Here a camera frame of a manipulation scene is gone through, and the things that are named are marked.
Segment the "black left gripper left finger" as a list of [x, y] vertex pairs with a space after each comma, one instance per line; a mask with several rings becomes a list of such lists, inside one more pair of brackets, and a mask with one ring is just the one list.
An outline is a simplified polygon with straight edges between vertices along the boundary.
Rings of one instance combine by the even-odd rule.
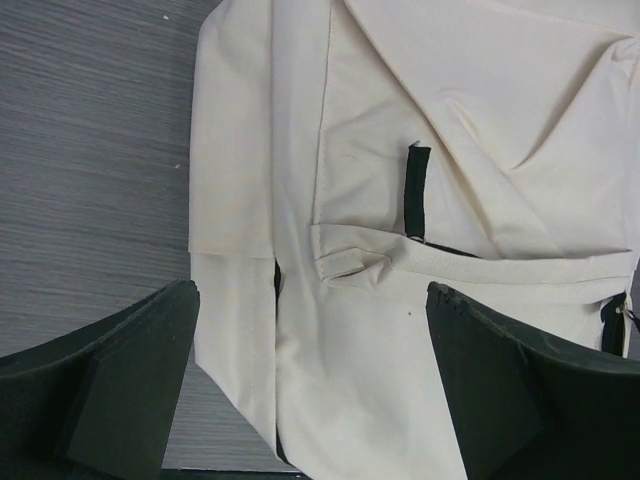
[[177, 280], [2, 357], [2, 478], [160, 478], [199, 307]]

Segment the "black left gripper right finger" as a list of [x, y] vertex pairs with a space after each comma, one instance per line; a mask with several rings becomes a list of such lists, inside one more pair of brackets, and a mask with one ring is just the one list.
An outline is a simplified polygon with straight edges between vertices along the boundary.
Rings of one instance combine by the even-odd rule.
[[638, 478], [638, 361], [436, 282], [426, 314], [468, 478]]

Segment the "cream canvas backpack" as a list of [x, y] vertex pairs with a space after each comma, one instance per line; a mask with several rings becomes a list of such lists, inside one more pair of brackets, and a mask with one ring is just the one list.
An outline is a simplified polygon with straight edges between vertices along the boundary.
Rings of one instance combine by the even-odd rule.
[[197, 45], [197, 364], [313, 479], [464, 479], [444, 283], [625, 360], [635, 1], [225, 1]]

